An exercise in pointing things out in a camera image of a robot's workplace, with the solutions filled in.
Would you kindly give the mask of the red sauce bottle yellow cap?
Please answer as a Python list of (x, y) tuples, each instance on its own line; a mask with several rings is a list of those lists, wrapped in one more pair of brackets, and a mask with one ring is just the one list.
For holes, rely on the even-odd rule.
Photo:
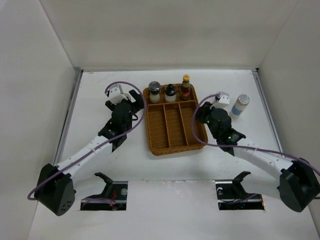
[(182, 78), (182, 84), (180, 88), (180, 98), (184, 101), (188, 100), (191, 96), (190, 76), (185, 74)]

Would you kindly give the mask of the tall blue-label shaker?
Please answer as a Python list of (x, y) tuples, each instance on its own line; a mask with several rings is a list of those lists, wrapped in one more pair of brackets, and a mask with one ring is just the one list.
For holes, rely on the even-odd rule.
[(249, 103), (250, 97), (246, 94), (240, 94), (229, 112), (230, 116), (234, 119), (238, 119)]

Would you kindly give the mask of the black-top salt grinder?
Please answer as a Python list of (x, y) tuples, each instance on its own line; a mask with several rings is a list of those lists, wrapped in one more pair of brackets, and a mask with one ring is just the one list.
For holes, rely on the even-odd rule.
[(164, 89), (164, 100), (166, 103), (174, 103), (176, 101), (176, 87), (173, 84), (168, 84)]

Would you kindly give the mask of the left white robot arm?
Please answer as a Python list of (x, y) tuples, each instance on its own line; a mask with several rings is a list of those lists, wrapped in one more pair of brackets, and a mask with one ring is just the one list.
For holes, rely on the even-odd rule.
[(134, 128), (134, 121), (141, 123), (137, 116), (144, 111), (146, 101), (140, 90), (122, 93), (114, 85), (107, 90), (105, 105), (111, 110), (111, 118), (88, 145), (68, 159), (52, 165), (46, 164), (40, 171), (36, 188), (32, 195), (56, 216), (64, 215), (76, 200), (75, 182), (85, 167), (93, 167), (99, 154), (112, 154), (127, 139)]

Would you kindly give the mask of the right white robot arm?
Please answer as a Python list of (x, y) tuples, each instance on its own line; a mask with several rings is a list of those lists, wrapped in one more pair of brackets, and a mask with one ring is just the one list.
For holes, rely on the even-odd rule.
[(302, 212), (320, 196), (320, 172), (307, 160), (288, 153), (258, 147), (232, 127), (227, 111), (202, 101), (195, 109), (192, 121), (206, 124), (216, 140), (214, 147), (248, 161), (275, 179), (268, 194), (280, 199), (289, 209)]

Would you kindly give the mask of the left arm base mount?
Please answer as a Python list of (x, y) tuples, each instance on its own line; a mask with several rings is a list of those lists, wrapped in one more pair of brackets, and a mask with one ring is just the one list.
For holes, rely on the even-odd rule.
[(99, 194), (85, 197), (81, 200), (81, 211), (125, 211), (127, 209), (128, 186), (127, 181), (113, 181), (101, 172), (94, 174), (105, 183)]

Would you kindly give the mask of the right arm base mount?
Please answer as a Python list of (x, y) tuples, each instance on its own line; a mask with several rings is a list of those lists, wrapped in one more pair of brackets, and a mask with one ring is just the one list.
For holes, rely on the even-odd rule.
[(249, 171), (243, 171), (233, 179), (215, 181), (217, 204), (220, 211), (265, 210), (261, 194), (247, 193), (242, 181)]

